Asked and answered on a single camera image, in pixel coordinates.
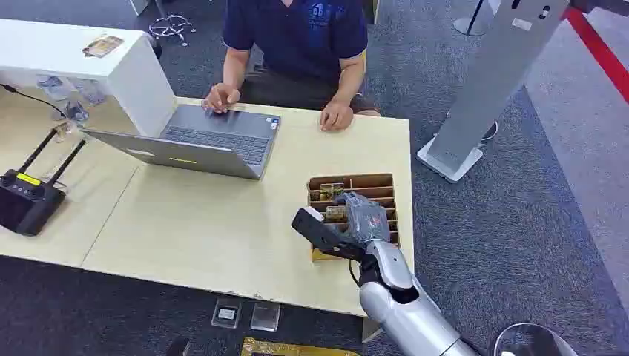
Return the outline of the person's right hand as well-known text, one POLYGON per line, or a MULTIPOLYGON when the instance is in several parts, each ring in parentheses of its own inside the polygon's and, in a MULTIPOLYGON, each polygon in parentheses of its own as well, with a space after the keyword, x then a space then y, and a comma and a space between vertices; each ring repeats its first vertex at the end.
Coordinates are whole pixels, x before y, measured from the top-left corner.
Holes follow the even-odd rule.
POLYGON ((229 108, 240 100, 240 91, 228 84, 213 85, 208 95, 201 101, 203 110, 217 114, 226 113, 229 108))

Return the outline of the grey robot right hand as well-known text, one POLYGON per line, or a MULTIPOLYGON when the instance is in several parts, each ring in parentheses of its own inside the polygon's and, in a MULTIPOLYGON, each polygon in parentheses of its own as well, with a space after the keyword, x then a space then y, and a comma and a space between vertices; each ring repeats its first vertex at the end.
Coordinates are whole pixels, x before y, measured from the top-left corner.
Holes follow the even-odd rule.
POLYGON ((346 211, 348 227, 341 233, 342 241, 362 247, 374 240, 391 242, 386 209, 379 203, 355 192, 342 193, 334 202, 343 203, 346 211))

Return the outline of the person's left hand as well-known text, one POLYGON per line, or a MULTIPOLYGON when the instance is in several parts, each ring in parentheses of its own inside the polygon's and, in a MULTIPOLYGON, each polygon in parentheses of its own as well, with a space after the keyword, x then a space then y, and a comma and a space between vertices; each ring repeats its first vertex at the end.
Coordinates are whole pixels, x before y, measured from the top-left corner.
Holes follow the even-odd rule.
POLYGON ((347 129, 353 120, 354 112, 349 104, 331 101, 320 115, 320 129, 322 131, 342 131, 347 129))

